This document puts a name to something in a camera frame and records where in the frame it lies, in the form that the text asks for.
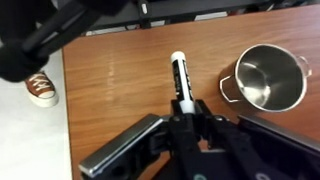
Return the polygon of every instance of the stainless steel pot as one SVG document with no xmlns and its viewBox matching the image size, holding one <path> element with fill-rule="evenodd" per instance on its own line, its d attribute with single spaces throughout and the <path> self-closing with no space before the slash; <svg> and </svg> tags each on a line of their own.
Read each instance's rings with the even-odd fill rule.
<svg viewBox="0 0 320 180">
<path fill-rule="evenodd" d="M 248 102 L 262 111 L 283 112 L 301 102 L 311 74 L 304 57 L 258 44 L 221 72 L 219 87 L 229 103 Z"/>
</svg>

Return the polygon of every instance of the wood grain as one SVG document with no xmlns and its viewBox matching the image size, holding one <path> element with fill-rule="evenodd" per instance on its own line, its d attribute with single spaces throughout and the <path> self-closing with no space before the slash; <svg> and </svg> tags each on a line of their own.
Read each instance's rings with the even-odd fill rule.
<svg viewBox="0 0 320 180">
<path fill-rule="evenodd" d="M 233 120 L 242 110 L 220 96 L 223 68 L 259 43 L 305 56 L 313 75 L 303 102 L 289 112 L 258 115 L 320 140 L 319 17 L 315 5 L 75 40 L 64 48 L 74 179 L 80 179 L 82 159 L 140 118 L 170 112 L 175 93 L 169 57 L 176 50 L 186 53 L 194 96 Z M 141 179 L 149 179 L 159 166 Z"/>
</svg>

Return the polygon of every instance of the screw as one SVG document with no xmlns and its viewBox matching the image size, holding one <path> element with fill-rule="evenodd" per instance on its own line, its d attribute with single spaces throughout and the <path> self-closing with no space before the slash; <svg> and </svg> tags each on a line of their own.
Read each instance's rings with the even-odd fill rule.
<svg viewBox="0 0 320 180">
<path fill-rule="evenodd" d="M 180 121 L 180 118 L 179 118 L 178 116 L 174 116 L 174 117 L 173 117 L 173 120 L 176 121 L 176 122 L 178 122 L 178 121 Z"/>
<path fill-rule="evenodd" d="M 270 177 L 264 173 L 257 173 L 256 179 L 257 180 L 271 180 Z"/>
<path fill-rule="evenodd" d="M 193 176 L 193 180 L 207 180 L 207 178 L 202 174 L 196 174 Z"/>
</svg>

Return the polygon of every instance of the white marker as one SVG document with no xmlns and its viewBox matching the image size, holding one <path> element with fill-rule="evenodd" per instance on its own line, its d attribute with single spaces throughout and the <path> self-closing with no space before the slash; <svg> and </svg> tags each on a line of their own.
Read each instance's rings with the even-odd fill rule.
<svg viewBox="0 0 320 180">
<path fill-rule="evenodd" d="M 188 75 L 186 56 L 181 51 L 171 55 L 176 95 L 183 113 L 195 113 L 191 84 Z"/>
</svg>

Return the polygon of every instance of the shoelace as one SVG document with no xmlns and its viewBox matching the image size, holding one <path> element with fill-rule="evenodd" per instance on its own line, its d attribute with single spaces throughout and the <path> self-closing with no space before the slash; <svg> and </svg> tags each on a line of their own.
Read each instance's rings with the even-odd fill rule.
<svg viewBox="0 0 320 180">
<path fill-rule="evenodd" d="M 35 74 L 29 79 L 29 81 L 35 81 L 35 83 L 33 83 L 33 86 L 37 86 L 36 91 L 40 91 L 41 89 L 50 87 L 50 85 L 48 84 L 48 82 L 49 82 L 48 80 L 37 79 L 38 77 L 45 77 L 45 75 L 44 74 Z"/>
</svg>

